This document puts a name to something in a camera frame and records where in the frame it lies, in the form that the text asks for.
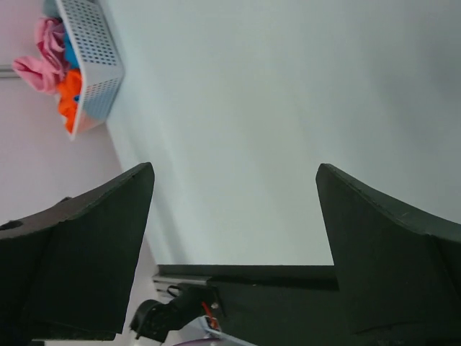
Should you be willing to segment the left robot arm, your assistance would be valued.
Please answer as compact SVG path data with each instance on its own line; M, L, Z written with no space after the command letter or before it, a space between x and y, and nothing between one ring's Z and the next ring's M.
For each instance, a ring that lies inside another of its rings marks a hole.
M218 296L203 285L170 285L166 292L172 299L162 303L153 299L142 302L130 323L137 339L141 337L163 343L170 331L179 331L201 316L212 316Z

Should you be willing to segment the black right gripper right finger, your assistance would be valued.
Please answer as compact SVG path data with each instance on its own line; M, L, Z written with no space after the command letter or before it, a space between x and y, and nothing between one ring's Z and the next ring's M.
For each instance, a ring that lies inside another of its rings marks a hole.
M460 225L331 164L315 182L353 333L459 334Z

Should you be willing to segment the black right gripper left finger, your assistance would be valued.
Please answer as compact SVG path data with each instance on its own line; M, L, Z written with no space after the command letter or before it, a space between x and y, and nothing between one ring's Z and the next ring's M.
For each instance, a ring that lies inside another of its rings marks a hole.
M1 339L123 331L153 195L150 163L1 226Z

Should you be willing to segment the pink t shirt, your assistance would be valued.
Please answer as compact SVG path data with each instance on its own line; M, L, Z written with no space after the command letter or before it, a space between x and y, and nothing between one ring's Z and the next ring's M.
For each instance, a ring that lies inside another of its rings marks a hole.
M35 25L34 43L38 57L14 59L12 69L35 91L53 95L69 69L65 60L65 26L60 19L42 17Z

